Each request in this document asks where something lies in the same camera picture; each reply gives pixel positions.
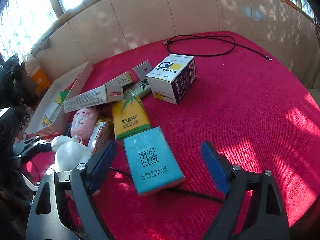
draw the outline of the white figurine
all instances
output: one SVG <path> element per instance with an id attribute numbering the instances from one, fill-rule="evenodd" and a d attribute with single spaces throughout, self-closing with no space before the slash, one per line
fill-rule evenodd
<path id="1" fill-rule="evenodd" d="M 60 135 L 51 142 L 51 148 L 56 153 L 54 164 L 49 169 L 56 172 L 71 171 L 80 163 L 87 163 L 92 156 L 91 151 L 82 144 L 80 136 L 70 138 Z"/>

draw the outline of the tissue pack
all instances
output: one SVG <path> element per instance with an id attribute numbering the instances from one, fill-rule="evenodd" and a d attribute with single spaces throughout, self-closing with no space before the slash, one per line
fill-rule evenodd
<path id="1" fill-rule="evenodd" d="M 184 181 L 184 175 L 160 127 L 123 140 L 139 195 L 149 195 Z"/>
<path id="2" fill-rule="evenodd" d="M 151 128 L 148 115 L 139 97 L 126 98 L 113 104 L 112 116 L 116 140 Z"/>

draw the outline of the blue tissue pack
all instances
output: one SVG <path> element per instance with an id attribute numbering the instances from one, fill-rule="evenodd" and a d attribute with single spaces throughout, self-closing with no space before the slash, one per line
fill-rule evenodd
<path id="1" fill-rule="evenodd" d="M 139 195 L 149 195 L 184 181 L 184 175 L 160 127 L 123 139 Z"/>

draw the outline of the metal screw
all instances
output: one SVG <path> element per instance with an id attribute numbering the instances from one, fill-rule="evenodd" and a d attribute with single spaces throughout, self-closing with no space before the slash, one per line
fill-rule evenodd
<path id="1" fill-rule="evenodd" d="M 46 175 L 51 175 L 51 174 L 53 174 L 54 172 L 55 172 L 54 169 L 48 169 L 48 170 L 45 172 L 45 174 L 46 174 Z"/>
<path id="2" fill-rule="evenodd" d="M 266 174 L 267 176 L 271 176 L 272 172 L 269 171 L 269 170 L 265 170 L 265 171 L 264 171 L 264 174 Z"/>
<path id="3" fill-rule="evenodd" d="M 238 165 L 238 164 L 232 165 L 232 168 L 233 168 L 235 171 L 241 170 L 241 167 L 240 167 L 240 165 Z"/>
<path id="4" fill-rule="evenodd" d="M 78 164 L 78 166 L 77 166 L 77 169 L 78 170 L 83 170 L 85 168 L 85 164 L 84 163 L 80 163 L 80 164 Z"/>

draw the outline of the small white box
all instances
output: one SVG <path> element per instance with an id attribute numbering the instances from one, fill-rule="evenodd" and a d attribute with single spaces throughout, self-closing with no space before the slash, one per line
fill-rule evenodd
<path id="1" fill-rule="evenodd" d="M 170 54 L 147 75 L 155 98 L 178 104 L 196 78 L 192 56 Z"/>
<path id="2" fill-rule="evenodd" d="M 64 102 L 64 111 L 69 113 L 81 108 L 123 100 L 123 89 L 117 85 L 103 85 L 84 92 Z"/>
<path id="3" fill-rule="evenodd" d="M 146 75 L 152 70 L 152 66 L 150 62 L 147 60 L 144 63 L 141 63 L 140 65 L 133 68 L 135 73 L 137 74 L 140 81 L 146 80 Z"/>
<path id="4" fill-rule="evenodd" d="M 92 66 L 89 62 L 86 62 L 56 79 L 42 98 L 35 113 L 33 114 L 29 126 L 26 129 L 26 134 L 31 137 L 35 135 L 48 136 L 52 134 L 64 133 L 70 114 L 65 114 L 63 105 L 60 107 L 57 117 L 52 124 L 47 126 L 44 124 L 42 118 L 48 111 L 48 108 L 51 106 L 51 103 L 60 95 L 60 92 L 64 91 L 75 80 L 76 81 L 70 89 L 65 101 L 78 95 L 84 87 L 84 84 L 91 72 Z"/>

